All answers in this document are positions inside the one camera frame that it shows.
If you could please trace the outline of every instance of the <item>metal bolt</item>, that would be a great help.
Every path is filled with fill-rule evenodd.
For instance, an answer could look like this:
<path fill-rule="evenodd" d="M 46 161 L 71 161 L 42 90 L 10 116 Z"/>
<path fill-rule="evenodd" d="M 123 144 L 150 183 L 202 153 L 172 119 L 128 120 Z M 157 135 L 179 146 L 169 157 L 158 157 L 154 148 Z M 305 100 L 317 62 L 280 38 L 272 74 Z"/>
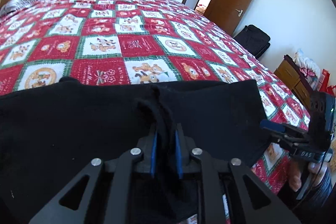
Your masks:
<path fill-rule="evenodd" d="M 139 155 L 140 153 L 141 153 L 141 149 L 140 148 L 135 147 L 135 148 L 131 149 L 131 154 L 132 155 Z"/>
<path fill-rule="evenodd" d="M 91 161 L 91 164 L 92 164 L 93 166 L 99 166 L 99 165 L 101 165 L 101 159 L 99 159 L 99 158 L 95 158 L 95 159 L 93 159 L 93 160 Z"/>
<path fill-rule="evenodd" d="M 191 150 L 191 152 L 194 155 L 200 155 L 200 154 L 202 154 L 203 150 L 201 148 L 194 148 L 193 150 Z"/>
<path fill-rule="evenodd" d="M 231 160 L 231 163 L 232 163 L 232 165 L 234 165 L 234 166 L 239 166 L 239 165 L 241 165 L 242 161 L 241 161 L 240 159 L 238 159 L 238 158 L 233 158 L 233 159 Z"/>

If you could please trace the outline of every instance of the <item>black bag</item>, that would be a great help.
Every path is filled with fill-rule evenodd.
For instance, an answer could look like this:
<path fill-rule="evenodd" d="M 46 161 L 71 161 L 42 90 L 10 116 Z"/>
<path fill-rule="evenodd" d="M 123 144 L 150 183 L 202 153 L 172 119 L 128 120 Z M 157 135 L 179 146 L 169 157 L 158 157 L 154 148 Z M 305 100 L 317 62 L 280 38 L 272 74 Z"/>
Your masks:
<path fill-rule="evenodd" d="M 271 38 L 256 26 L 248 25 L 234 39 L 258 59 L 270 46 Z"/>

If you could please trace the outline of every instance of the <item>wooden dresser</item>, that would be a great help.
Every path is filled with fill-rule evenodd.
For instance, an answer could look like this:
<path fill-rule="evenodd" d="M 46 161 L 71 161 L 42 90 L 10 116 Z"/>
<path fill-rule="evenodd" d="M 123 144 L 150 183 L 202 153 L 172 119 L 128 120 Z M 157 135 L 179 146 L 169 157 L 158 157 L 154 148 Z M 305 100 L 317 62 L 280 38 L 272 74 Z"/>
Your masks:
<path fill-rule="evenodd" d="M 283 57 L 283 61 L 275 70 L 274 74 L 294 93 L 301 104 L 309 111 L 310 94 L 313 92 L 313 89 L 289 55 Z"/>

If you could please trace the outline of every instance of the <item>bedspread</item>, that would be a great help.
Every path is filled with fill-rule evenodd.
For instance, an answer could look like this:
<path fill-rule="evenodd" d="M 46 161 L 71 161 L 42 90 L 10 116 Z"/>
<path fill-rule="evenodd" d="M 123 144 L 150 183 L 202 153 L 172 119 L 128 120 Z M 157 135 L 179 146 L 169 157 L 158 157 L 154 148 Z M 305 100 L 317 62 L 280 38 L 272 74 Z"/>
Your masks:
<path fill-rule="evenodd" d="M 309 123 L 273 73 L 174 0 L 42 0 L 0 19 L 0 95 L 66 75 L 86 85 L 255 79 L 268 119 L 305 129 Z M 272 144 L 252 170 L 277 193 L 287 167 L 286 153 Z"/>

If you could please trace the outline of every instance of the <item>black pants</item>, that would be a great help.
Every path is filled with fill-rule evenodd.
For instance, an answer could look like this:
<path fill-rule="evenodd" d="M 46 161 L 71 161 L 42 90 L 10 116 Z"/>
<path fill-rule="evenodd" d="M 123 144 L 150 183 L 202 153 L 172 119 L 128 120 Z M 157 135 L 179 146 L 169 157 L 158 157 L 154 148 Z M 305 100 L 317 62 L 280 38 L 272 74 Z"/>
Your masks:
<path fill-rule="evenodd" d="M 299 218 L 303 224 L 313 223 L 313 218 L 320 213 L 320 210 L 326 202 L 328 196 L 332 190 L 330 170 L 327 169 L 322 182 L 314 187 L 307 198 L 293 210 L 293 213 Z M 284 185 L 281 191 L 278 193 L 278 197 L 287 205 L 289 209 L 293 209 L 298 201 L 296 195 L 290 187 L 288 182 Z"/>

